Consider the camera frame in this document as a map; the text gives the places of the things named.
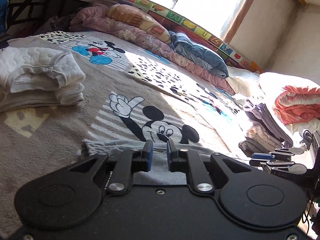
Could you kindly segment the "colourful alphabet foam mat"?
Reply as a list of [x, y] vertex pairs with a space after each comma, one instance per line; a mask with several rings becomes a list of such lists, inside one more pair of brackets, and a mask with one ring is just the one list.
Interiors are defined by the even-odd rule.
[[128, 4], [146, 12], [168, 30], [174, 32], [182, 30], [187, 34], [190, 34], [191, 37], [195, 38], [200, 44], [207, 46], [209, 49], [216, 52], [228, 66], [246, 69], [258, 74], [262, 72], [255, 62], [249, 62], [230, 45], [206, 31], [201, 26], [166, 7], [149, 0], [119, 0], [119, 3]]

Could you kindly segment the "blue folded quilt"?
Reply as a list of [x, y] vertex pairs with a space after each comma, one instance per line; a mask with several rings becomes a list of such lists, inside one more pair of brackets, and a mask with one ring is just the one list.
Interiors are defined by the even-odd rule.
[[229, 77], [227, 66], [220, 55], [213, 50], [193, 42], [184, 33], [169, 31], [171, 37], [170, 47], [174, 52], [186, 57], [193, 63], [204, 68], [210, 74], [220, 78]]

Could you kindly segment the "cluttered dark side table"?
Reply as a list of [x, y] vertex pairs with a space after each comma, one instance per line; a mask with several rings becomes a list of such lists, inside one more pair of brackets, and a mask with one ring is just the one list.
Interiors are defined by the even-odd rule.
[[27, 36], [34, 34], [50, 18], [76, 14], [91, 4], [89, 0], [5, 0], [1, 23], [4, 35]]

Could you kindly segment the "white folded garment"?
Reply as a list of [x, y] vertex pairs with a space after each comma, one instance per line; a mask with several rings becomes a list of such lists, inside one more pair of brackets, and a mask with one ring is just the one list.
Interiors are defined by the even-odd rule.
[[1, 51], [1, 112], [76, 105], [84, 100], [84, 80], [70, 51], [7, 47]]

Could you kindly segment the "pink floral quilt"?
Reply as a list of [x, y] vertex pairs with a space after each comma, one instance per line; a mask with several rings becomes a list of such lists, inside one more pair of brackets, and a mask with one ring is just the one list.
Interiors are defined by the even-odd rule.
[[177, 54], [169, 45], [146, 31], [107, 17], [107, 9], [107, 6], [98, 3], [93, 4], [92, 7], [81, 9], [71, 20], [69, 30], [73, 32], [92, 30], [116, 36], [171, 61], [231, 95], [235, 94], [225, 79], [210, 74], [203, 67]]

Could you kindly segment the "yellow orange cartoon pillow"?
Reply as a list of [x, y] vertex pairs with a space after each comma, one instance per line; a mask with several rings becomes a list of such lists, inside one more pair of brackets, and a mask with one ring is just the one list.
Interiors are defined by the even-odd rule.
[[115, 4], [106, 12], [108, 18], [126, 23], [128, 25], [144, 30], [146, 33], [159, 39], [160, 41], [171, 44], [171, 36], [167, 29], [158, 23], [146, 12], [127, 4]]

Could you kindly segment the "orange white rolled quilt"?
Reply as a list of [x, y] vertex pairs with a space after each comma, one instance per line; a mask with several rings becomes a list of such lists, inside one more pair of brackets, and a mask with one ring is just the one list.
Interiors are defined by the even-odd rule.
[[273, 110], [284, 125], [319, 119], [319, 86], [284, 86]]

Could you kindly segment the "cream patterned folded sheet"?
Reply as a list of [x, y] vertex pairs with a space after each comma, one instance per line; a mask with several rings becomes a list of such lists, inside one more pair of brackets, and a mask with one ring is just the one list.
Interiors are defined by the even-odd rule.
[[282, 147], [282, 143], [272, 135], [269, 135], [267, 130], [259, 122], [253, 121], [246, 135], [268, 151]]

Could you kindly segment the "grey sweatpants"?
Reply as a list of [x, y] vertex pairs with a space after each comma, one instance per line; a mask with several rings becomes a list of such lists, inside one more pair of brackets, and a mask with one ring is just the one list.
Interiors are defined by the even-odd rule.
[[[109, 159], [116, 159], [125, 150], [142, 150], [145, 142], [136, 140], [88, 140], [81, 142], [78, 151], [79, 159], [85, 160], [93, 155], [108, 155]], [[170, 172], [167, 160], [167, 143], [154, 142], [152, 148], [147, 150], [148, 164], [151, 170], [137, 172], [133, 175], [135, 185], [186, 185], [187, 179], [183, 172]]]

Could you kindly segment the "Mickey Mouse brown blanket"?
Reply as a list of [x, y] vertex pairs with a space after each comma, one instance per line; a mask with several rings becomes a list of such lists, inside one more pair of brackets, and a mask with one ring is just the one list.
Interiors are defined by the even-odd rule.
[[[85, 80], [76, 105], [1, 112], [2, 236], [306, 239], [298, 227], [304, 191], [231, 155], [218, 133], [234, 140], [237, 129], [204, 105], [214, 98], [209, 85], [104, 33], [48, 33], [7, 47], [70, 51]], [[201, 156], [214, 194], [195, 194], [187, 184], [108, 193], [118, 157], [80, 160], [84, 139], [172, 140]]]

